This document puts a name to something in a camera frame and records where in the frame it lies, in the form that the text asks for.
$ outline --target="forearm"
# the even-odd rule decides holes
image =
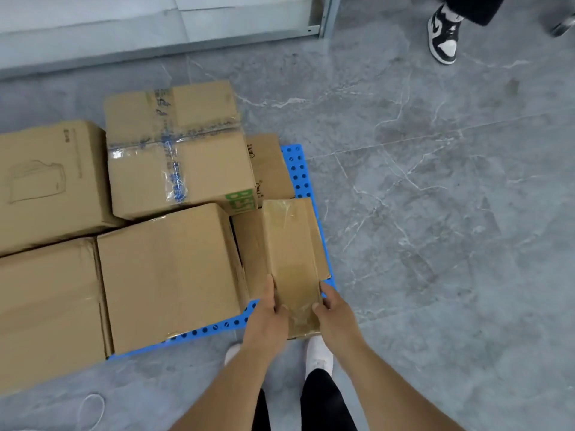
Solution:
[[[371,431],[462,431],[365,342],[342,357]]]
[[[240,349],[171,431],[249,431],[269,360]]]

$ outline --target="perforated blue plastic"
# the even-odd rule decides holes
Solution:
[[[324,250],[327,256],[327,262],[329,265],[329,271],[332,274],[332,278],[327,280],[327,283],[335,287],[333,280],[333,271],[331,269],[331,263],[329,262],[329,254],[327,252],[326,240],[324,238],[323,230],[321,228],[321,223],[317,214],[316,201],[313,196],[312,184],[309,182],[308,166],[305,162],[305,156],[303,148],[300,144],[287,145],[282,147],[282,153],[284,154],[284,160],[287,165],[287,170],[289,171],[291,182],[296,192],[297,198],[311,198],[313,203],[313,209],[316,213],[317,224],[319,225],[321,240],[323,242]],[[169,340],[165,340],[158,345],[151,345],[149,347],[144,347],[136,351],[129,352],[123,355],[112,355],[110,359],[117,359],[120,357],[126,357],[133,354],[140,354],[142,352],[147,352],[159,347],[166,347],[169,345],[174,345],[180,342],[187,342],[191,339],[197,339],[198,337],[211,336],[212,334],[217,334],[222,331],[235,330],[238,328],[244,328],[248,321],[249,315],[254,311],[255,304],[257,301],[252,301],[249,303],[245,311],[231,319],[226,321],[218,322],[211,326],[205,326],[203,328],[198,328],[197,330],[190,331],[189,333],[180,334],[179,336],[171,337]]]

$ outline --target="black pants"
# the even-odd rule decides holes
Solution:
[[[460,16],[486,26],[499,10],[503,0],[445,0],[449,9]]]
[[[334,380],[323,369],[315,369],[305,380],[301,403],[302,431],[357,431]],[[259,391],[252,431],[270,431],[266,396]]]

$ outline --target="brown cardboard box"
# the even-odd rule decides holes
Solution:
[[[246,280],[228,215],[180,210],[98,237],[116,353],[240,314]]]
[[[271,273],[290,309],[290,338],[317,333],[312,304],[321,300],[319,282],[330,274],[311,200],[265,200],[262,209],[232,220],[250,299],[261,296]]]
[[[0,256],[96,233],[111,214],[105,134],[67,121],[0,135]]]
[[[112,207],[125,219],[216,202],[253,210],[254,174],[228,81],[108,97]]]
[[[0,392],[112,354],[96,242],[76,239],[0,259]]]
[[[249,136],[249,158],[254,168],[258,193],[258,206],[264,199],[290,199],[295,196],[293,185],[279,147],[277,134],[266,133]]]

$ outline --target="gray marble floor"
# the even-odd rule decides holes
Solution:
[[[304,145],[337,284],[373,348],[468,430],[572,430],[575,31],[552,39],[544,25],[575,7],[506,0],[488,28],[462,25],[447,67],[427,49],[437,5],[343,0],[330,41],[6,81],[0,130],[68,118],[103,125],[110,93],[230,79],[249,133]],[[165,430],[239,335],[0,398],[0,430],[73,429],[93,391],[106,399],[99,429]],[[274,429],[297,428],[303,378],[302,344],[292,342],[265,383]],[[335,379],[367,429],[339,367]]]

